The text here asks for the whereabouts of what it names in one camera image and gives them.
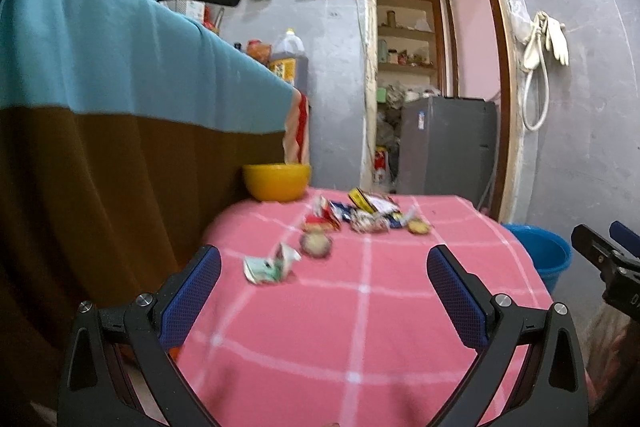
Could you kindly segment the small brown cookie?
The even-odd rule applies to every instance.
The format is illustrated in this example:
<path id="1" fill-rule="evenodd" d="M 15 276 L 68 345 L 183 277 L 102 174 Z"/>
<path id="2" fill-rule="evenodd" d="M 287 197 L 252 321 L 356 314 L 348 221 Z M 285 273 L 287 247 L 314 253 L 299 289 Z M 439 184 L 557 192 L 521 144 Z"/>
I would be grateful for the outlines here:
<path id="1" fill-rule="evenodd" d="M 413 218 L 407 222 L 407 230 L 413 235 L 427 235 L 431 233 L 431 225 L 420 218 Z"/>

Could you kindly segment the green white wrapper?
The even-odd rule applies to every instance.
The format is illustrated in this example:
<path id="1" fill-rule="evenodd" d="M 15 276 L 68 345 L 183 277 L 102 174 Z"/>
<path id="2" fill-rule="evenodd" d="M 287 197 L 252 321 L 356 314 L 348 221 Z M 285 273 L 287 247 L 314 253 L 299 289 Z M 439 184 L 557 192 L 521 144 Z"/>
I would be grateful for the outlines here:
<path id="1" fill-rule="evenodd" d="M 245 257 L 243 274 L 254 285 L 279 284 L 288 279 L 294 265 L 300 260 L 302 256 L 295 248 L 280 243 L 270 258 Z"/>

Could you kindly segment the yellow white snack packet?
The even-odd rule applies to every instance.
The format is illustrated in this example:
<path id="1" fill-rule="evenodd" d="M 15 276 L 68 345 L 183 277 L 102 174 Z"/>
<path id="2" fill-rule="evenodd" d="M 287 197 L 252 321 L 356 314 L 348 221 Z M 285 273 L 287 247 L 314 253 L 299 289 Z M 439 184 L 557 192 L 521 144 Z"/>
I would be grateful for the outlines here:
<path id="1" fill-rule="evenodd" d="M 371 213 L 371 215 L 387 216 L 399 212 L 397 202 L 386 195 L 368 193 L 356 187 L 348 192 L 348 197 L 357 209 Z"/>

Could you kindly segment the silver wrapper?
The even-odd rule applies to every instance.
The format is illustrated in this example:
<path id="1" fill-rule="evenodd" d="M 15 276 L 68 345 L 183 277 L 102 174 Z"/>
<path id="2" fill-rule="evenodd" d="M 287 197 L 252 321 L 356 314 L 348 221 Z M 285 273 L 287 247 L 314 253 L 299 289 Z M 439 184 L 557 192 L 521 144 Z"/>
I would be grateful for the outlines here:
<path id="1" fill-rule="evenodd" d="M 359 234 L 378 234 L 390 231 L 390 225 L 383 216 L 359 209 L 350 212 L 349 225 L 352 231 Z"/>

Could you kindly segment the round brown snack piece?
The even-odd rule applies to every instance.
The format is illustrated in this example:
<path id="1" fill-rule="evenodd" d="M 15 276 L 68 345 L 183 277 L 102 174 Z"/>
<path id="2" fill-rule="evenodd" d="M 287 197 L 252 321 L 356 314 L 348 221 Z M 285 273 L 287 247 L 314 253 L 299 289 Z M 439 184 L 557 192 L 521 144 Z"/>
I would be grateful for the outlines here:
<path id="1" fill-rule="evenodd" d="M 308 257 L 322 259 L 332 251 L 332 239 L 321 232 L 305 232 L 299 239 L 300 251 Z"/>

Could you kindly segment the red white wrapper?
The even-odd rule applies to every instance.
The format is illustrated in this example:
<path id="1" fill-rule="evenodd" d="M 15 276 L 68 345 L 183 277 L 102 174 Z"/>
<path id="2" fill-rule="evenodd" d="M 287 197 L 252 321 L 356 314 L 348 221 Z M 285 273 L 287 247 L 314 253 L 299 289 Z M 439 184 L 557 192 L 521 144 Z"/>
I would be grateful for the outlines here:
<path id="1" fill-rule="evenodd" d="M 329 199 L 318 196 L 312 203 L 311 213 L 305 217 L 302 230 L 307 233 L 334 232 L 341 230 L 341 220 L 337 217 Z"/>

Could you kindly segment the blue plastic bucket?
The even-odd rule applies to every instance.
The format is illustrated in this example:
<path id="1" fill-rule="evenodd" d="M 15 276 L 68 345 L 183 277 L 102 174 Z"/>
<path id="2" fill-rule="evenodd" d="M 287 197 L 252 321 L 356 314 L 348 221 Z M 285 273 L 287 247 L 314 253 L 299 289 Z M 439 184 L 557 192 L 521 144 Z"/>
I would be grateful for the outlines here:
<path id="1" fill-rule="evenodd" d="M 533 225 L 505 223 L 532 259 L 534 267 L 550 294 L 573 260 L 572 247 L 563 237 Z"/>

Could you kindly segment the grey refrigerator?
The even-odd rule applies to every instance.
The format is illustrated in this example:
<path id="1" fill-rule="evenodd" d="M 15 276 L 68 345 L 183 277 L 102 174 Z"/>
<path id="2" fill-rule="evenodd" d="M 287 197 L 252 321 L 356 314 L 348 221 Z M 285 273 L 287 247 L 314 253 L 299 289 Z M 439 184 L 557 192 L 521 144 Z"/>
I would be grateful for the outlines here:
<path id="1" fill-rule="evenodd" d="M 480 98 L 429 96 L 402 109 L 396 192 L 456 195 L 476 207 L 490 193 L 498 112 Z"/>

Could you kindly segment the white rubber gloves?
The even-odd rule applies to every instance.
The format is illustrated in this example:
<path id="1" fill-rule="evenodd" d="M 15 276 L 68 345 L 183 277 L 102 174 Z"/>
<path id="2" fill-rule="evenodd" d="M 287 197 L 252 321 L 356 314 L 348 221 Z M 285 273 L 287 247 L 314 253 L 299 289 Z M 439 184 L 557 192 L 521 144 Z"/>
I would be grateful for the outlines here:
<path id="1" fill-rule="evenodd" d="M 564 35 L 565 25 L 548 16 L 544 23 L 544 46 L 562 66 L 570 64 L 570 51 Z"/>

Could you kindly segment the pink checked tablecloth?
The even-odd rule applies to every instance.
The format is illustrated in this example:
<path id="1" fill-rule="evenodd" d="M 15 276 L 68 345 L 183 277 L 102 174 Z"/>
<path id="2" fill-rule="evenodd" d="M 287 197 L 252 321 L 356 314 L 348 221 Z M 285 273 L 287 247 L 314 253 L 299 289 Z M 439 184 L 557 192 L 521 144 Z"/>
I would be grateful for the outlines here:
<path id="1" fill-rule="evenodd" d="M 297 247 L 318 198 L 239 202 L 204 239 L 221 274 L 177 365 L 225 426 L 423 426 L 470 367 L 426 275 L 426 256 L 447 246 L 493 293 L 548 308 L 551 296 L 515 236 L 458 196 L 402 196 L 430 233 L 359 234 L 343 225 L 328 257 L 303 258 L 288 279 L 254 285 L 248 257 Z"/>

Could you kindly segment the blue brown striped cloth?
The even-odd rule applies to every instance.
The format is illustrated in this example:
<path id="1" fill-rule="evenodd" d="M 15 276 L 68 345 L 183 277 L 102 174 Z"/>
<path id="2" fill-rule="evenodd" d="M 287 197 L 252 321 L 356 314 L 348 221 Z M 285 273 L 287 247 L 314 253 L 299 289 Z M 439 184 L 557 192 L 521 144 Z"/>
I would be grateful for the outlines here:
<path id="1" fill-rule="evenodd" d="M 297 90 L 154 0 L 1 2 L 1 366 L 49 398 L 81 300 L 180 270 L 288 159 Z"/>

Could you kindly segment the wooden pantry shelves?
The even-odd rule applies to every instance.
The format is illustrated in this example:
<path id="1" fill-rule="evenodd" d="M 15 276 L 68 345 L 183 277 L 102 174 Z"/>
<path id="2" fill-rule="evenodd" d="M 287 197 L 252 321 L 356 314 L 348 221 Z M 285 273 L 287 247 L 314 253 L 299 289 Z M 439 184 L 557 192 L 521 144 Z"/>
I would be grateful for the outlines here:
<path id="1" fill-rule="evenodd" d="M 378 84 L 446 92 L 446 46 L 440 0 L 376 0 Z"/>

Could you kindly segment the yellow plastic bowl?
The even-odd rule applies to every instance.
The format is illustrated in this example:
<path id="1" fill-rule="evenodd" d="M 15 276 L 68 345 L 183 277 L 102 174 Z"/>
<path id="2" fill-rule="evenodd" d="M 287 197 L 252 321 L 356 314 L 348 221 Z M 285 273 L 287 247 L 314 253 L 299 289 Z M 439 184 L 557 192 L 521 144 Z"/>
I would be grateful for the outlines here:
<path id="1" fill-rule="evenodd" d="M 243 179 L 248 193 L 259 202 L 294 202 L 307 191 L 308 164 L 245 165 Z"/>

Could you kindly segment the large oil jug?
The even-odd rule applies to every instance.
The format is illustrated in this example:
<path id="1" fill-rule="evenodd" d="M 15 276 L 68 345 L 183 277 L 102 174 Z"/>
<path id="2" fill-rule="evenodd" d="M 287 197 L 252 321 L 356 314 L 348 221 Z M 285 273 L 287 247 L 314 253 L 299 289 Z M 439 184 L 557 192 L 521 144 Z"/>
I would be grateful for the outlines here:
<path id="1" fill-rule="evenodd" d="M 308 56 L 302 39 L 293 28 L 288 28 L 272 46 L 268 68 L 274 75 L 307 94 Z"/>

